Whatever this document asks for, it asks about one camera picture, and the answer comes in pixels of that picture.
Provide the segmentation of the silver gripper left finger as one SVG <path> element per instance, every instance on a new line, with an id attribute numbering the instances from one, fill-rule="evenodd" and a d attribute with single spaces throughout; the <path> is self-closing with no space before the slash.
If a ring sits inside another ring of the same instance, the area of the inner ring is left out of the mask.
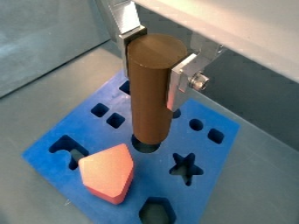
<path id="1" fill-rule="evenodd" d="M 127 73 L 127 45 L 147 34 L 141 24 L 137 4 L 133 0 L 95 0 L 101 16 L 107 25 L 111 40 L 122 52 L 123 68 Z"/>

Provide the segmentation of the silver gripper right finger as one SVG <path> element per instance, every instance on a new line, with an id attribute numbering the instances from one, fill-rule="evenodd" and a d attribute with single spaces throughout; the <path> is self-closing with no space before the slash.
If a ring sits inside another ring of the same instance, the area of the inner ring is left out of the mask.
<path id="1" fill-rule="evenodd" d="M 193 53 L 173 68 L 167 108 L 175 111 L 191 98 L 190 91 L 202 92 L 207 87 L 210 78 L 205 69 L 211 62 L 226 52 L 227 48 L 198 33 L 191 35 Z"/>

